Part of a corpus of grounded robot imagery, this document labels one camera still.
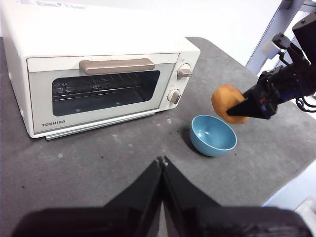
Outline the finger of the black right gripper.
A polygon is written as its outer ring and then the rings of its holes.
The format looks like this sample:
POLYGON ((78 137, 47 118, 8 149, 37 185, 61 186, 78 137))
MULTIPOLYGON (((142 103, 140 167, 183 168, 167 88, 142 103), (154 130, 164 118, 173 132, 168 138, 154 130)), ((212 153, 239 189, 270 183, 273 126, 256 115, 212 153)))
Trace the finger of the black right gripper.
POLYGON ((244 98, 262 99, 265 97, 265 88, 261 83, 257 83, 243 93, 244 98))
POLYGON ((269 115, 263 112, 261 106, 258 105, 256 101, 250 98, 246 98, 237 105, 229 108, 227 110, 227 114, 230 116, 269 119, 269 115))

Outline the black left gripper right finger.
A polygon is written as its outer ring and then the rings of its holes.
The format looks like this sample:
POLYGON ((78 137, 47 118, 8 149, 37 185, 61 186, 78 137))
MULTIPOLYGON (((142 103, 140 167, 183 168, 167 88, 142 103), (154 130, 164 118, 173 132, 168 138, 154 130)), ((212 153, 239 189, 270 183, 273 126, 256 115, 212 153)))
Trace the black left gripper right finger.
POLYGON ((167 230, 177 237, 310 237, 299 214, 276 207, 222 206, 162 158, 167 230))

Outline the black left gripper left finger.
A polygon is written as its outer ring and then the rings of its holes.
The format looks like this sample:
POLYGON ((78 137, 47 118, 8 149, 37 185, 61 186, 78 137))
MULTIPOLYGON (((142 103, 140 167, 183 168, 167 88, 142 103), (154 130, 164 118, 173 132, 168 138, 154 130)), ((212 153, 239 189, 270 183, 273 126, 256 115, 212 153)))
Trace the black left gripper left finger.
POLYGON ((125 190, 104 206, 49 208, 25 215, 14 237, 157 236, 162 161, 155 159, 125 190))

